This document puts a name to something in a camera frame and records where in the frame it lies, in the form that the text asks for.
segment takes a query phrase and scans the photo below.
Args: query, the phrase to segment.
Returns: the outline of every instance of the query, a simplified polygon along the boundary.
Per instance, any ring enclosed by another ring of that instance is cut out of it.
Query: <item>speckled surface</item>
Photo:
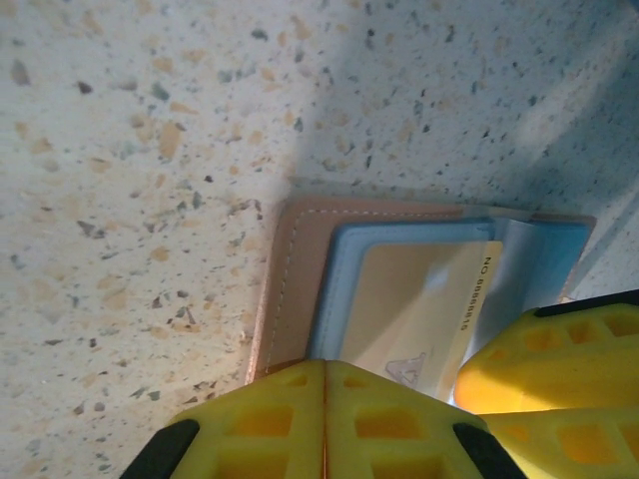
[[[237,386],[290,193],[583,213],[639,287],[624,1],[0,1],[4,477],[117,477]]]

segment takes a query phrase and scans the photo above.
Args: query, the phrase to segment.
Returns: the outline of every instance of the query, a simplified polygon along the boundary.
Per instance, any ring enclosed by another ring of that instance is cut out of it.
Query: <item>wallet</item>
[[[413,348],[432,346],[445,336],[456,358],[452,364],[461,362],[525,308],[551,304],[562,295],[594,223],[591,217],[496,207],[292,200],[269,257],[246,382],[307,357],[323,357],[355,365],[369,361],[373,372],[420,389],[413,373],[420,359],[423,369],[441,351],[381,364],[370,347],[402,350],[399,337],[412,338]],[[473,296],[487,255],[493,261],[486,287]],[[360,290],[367,284],[369,292]],[[385,284],[392,287],[384,289]],[[462,334],[471,301],[473,317]],[[372,317],[367,307],[388,314]],[[446,394],[457,368],[447,364],[447,371],[426,368],[436,370],[437,378],[427,381],[430,389],[424,392]]]

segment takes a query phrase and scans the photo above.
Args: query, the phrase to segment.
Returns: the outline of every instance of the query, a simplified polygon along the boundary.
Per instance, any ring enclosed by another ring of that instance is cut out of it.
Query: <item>logo on card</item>
[[[426,353],[423,352],[418,357],[411,359],[389,361],[385,370],[395,382],[403,384],[410,389],[415,389],[425,359]]]

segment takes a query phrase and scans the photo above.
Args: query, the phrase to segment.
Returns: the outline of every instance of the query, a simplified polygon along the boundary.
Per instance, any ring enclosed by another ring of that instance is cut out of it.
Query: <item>orange object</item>
[[[454,399],[474,414],[639,404],[639,306],[526,312],[462,366]]]

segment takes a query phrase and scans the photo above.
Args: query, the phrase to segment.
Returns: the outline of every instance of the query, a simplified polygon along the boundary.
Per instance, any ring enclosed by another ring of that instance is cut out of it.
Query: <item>black rubber tip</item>
[[[565,302],[553,306],[540,307],[534,312],[537,317],[550,317],[569,312],[584,311],[595,307],[610,306],[612,304],[631,304],[639,306],[639,289],[607,294],[605,296],[590,297],[579,301]]]
[[[483,479],[526,479],[492,434],[463,422],[452,430]]]
[[[170,479],[198,431],[200,424],[193,419],[185,419],[160,429],[120,479]]]

